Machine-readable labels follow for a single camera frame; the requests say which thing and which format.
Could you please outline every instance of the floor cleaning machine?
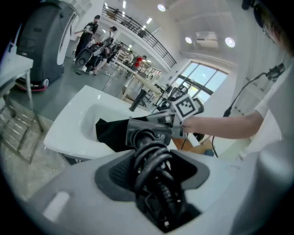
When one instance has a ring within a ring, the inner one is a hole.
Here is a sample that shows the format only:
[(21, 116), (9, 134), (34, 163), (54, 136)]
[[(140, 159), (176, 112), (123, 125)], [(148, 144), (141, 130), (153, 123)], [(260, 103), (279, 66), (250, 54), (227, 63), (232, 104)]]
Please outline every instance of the floor cleaning machine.
[[(17, 54), (33, 59), (32, 91), (45, 90), (64, 72), (64, 58), (71, 35), (79, 21), (79, 13), (67, 2), (47, 0), (39, 4), (22, 25)], [(25, 79), (16, 86), (25, 90)]]

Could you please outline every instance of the balcony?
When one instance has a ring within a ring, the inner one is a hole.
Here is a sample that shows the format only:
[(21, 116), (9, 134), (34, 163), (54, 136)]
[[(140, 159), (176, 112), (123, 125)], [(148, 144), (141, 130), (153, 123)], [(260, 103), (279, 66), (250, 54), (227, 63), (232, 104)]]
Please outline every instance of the balcony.
[(163, 58), (170, 68), (176, 64), (176, 61), (165, 49), (165, 47), (149, 31), (143, 29), (143, 26), (133, 20), (131, 17), (128, 17), (127, 15), (123, 16), (123, 13), (109, 6), (107, 9), (105, 6), (103, 6), (102, 15), (115, 20), (132, 32), (136, 33), (140, 38), (146, 41), (160, 57)]

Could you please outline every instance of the white sink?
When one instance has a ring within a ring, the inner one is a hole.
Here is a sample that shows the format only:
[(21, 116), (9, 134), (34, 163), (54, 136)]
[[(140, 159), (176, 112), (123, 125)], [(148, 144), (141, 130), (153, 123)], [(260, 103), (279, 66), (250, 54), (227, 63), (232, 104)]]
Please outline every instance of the white sink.
[[(95, 159), (114, 153), (96, 137), (95, 124), (102, 118), (107, 122), (143, 117), (150, 113), (89, 86), (84, 86), (64, 107), (48, 131), (44, 144), (54, 151)], [(171, 141), (169, 149), (176, 149)]]

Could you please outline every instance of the black coiled cable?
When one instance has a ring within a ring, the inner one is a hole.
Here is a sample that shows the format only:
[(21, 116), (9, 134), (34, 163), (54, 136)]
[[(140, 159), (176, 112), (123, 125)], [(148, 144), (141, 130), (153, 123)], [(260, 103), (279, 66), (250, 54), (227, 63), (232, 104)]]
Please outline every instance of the black coiled cable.
[(176, 228), (181, 211), (181, 186), (173, 178), (167, 164), (172, 159), (170, 151), (164, 143), (156, 140), (156, 134), (151, 129), (135, 131), (130, 142), (136, 149), (134, 191), (137, 197), (143, 190), (153, 195), (161, 205), (168, 228)]

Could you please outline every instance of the round ceiling light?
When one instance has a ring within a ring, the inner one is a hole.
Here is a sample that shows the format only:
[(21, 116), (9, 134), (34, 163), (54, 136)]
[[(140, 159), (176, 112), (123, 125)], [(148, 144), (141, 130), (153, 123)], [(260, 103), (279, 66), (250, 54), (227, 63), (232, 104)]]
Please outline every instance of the round ceiling light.
[(162, 5), (162, 4), (159, 4), (159, 5), (157, 6), (157, 8), (158, 8), (160, 11), (165, 11), (165, 7), (164, 7), (164, 5)]
[(231, 39), (231, 38), (226, 38), (225, 39), (225, 42), (226, 42), (226, 45), (228, 46), (228, 47), (235, 47), (235, 41), (233, 40), (233, 39)]
[(188, 37), (186, 37), (186, 38), (185, 38), (185, 40), (186, 40), (186, 42), (187, 42), (187, 43), (189, 43), (189, 44), (191, 44), (191, 43), (192, 43), (192, 40), (191, 40), (191, 38), (188, 38)]

